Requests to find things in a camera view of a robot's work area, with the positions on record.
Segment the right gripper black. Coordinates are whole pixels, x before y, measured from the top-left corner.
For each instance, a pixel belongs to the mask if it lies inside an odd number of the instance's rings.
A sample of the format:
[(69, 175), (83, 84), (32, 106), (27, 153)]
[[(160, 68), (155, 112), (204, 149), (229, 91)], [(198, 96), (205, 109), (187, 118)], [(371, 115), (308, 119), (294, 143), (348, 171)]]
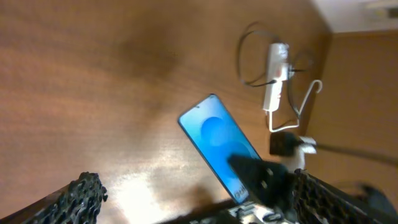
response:
[(248, 191), (248, 199), (271, 208), (292, 208), (295, 176), (282, 164), (232, 155), (233, 172)]

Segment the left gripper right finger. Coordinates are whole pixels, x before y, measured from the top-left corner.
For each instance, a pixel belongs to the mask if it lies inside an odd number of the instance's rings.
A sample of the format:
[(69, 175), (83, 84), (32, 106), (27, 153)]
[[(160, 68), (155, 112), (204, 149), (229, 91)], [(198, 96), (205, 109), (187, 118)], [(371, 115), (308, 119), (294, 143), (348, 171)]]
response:
[(294, 209), (299, 223), (397, 223), (396, 215), (372, 208), (302, 169), (294, 175)]

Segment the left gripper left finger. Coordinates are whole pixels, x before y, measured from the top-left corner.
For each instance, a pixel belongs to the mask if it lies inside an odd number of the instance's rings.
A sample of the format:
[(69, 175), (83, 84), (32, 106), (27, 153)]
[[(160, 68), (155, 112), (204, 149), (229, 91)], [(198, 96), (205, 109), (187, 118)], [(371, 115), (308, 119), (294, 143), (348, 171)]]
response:
[(106, 187), (99, 174), (82, 172), (76, 180), (39, 201), (1, 219), (1, 223), (97, 223)]

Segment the blue Galaxy smartphone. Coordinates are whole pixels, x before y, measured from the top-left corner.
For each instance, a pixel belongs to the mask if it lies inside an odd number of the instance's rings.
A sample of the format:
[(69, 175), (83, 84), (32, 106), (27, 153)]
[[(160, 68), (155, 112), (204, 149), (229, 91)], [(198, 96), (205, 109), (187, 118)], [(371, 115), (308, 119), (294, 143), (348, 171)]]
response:
[(231, 169), (228, 159), (235, 154), (253, 159), (261, 157), (220, 98), (208, 95), (182, 113), (178, 124), (231, 198), (238, 204), (245, 202), (248, 191)]

